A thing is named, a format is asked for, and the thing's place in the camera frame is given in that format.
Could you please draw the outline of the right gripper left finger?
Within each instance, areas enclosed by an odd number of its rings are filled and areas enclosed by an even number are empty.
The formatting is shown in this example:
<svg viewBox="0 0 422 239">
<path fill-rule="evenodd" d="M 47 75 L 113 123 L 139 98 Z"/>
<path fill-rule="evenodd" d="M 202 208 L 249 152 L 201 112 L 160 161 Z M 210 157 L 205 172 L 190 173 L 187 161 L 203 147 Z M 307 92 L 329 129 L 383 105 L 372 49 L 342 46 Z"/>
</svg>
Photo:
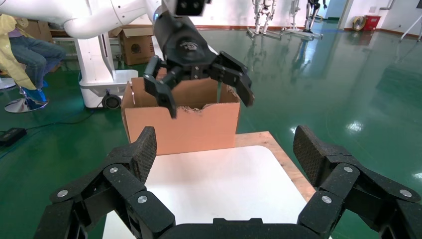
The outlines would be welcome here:
<svg viewBox="0 0 422 239">
<path fill-rule="evenodd" d="M 146 188 L 156 158 L 155 129 L 114 148 L 92 172 L 50 195 L 36 239 L 85 239 L 103 217 L 115 212 L 137 239 L 157 239 L 175 225 L 175 216 Z"/>
</svg>

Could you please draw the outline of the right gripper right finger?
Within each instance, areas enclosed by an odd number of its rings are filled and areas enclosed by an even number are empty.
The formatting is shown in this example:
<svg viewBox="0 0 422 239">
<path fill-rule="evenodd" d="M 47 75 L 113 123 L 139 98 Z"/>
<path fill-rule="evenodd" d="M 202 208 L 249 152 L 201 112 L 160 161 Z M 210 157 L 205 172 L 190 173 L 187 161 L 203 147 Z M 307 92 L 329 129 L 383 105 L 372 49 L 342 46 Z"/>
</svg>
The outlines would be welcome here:
<svg viewBox="0 0 422 239">
<path fill-rule="evenodd" d="M 415 190 L 364 167 L 307 126 L 296 128 L 293 152 L 316 189 L 298 216 L 300 226 L 327 239 L 343 213 L 351 211 L 381 239 L 421 238 L 422 199 Z"/>
</svg>

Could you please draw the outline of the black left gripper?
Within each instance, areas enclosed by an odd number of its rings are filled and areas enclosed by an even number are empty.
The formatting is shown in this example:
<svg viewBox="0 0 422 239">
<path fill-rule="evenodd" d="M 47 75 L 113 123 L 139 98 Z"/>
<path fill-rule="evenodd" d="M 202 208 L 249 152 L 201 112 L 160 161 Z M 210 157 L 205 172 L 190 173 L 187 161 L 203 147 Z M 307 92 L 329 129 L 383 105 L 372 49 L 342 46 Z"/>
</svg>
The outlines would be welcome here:
<svg viewBox="0 0 422 239">
<path fill-rule="evenodd" d="M 224 51 L 212 52 L 206 40 L 187 16 L 172 16 L 162 12 L 154 21 L 154 35 L 163 55 L 151 57 L 144 71 L 144 89 L 154 96 L 158 106 L 169 110 L 172 119 L 177 117 L 177 106 L 172 90 L 181 80 L 212 79 L 236 89 L 246 107 L 254 103 L 252 81 L 248 68 Z M 169 73 L 157 79 L 161 68 Z"/>
</svg>

